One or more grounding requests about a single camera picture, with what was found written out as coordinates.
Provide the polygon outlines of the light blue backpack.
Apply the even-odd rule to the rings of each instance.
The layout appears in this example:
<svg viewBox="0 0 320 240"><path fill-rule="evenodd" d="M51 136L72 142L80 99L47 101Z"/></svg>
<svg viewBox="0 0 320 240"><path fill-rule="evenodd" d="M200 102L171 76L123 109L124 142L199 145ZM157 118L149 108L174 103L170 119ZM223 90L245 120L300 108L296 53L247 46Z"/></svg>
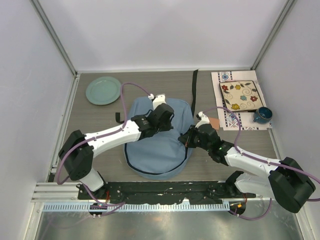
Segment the light blue backpack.
<svg viewBox="0 0 320 240"><path fill-rule="evenodd" d="M128 166L138 175L151 180L168 180L186 166L193 149L187 148L178 138L194 124L198 70L192 75L192 104L168 98L174 110L173 129L152 137L126 143L123 147Z"/></svg>

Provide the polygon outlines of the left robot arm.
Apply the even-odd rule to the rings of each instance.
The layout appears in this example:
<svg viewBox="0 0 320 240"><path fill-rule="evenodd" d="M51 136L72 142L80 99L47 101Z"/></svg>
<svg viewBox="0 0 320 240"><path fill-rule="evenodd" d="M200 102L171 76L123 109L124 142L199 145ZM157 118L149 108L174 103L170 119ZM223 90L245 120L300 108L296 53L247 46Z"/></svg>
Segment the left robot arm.
<svg viewBox="0 0 320 240"><path fill-rule="evenodd" d="M66 169L71 180L81 182L88 194L100 200L106 195L107 188L104 179L92 167L93 159L117 146L171 130L173 117L173 108L161 103L147 114L136 115L122 125L107 130L87 134L76 130L59 151L60 167Z"/></svg>

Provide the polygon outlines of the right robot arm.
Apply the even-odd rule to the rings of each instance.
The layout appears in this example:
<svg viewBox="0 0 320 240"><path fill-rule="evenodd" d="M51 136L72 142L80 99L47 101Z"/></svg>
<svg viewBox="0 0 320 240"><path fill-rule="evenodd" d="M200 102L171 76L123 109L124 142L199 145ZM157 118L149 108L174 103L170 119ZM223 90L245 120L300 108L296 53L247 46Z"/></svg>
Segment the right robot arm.
<svg viewBox="0 0 320 240"><path fill-rule="evenodd" d="M187 148L201 148L217 163L238 168L235 180L226 184L233 198L250 193L276 200L291 213L298 213L316 186L292 158L270 159L252 154L222 140L209 123L192 125L178 141Z"/></svg>

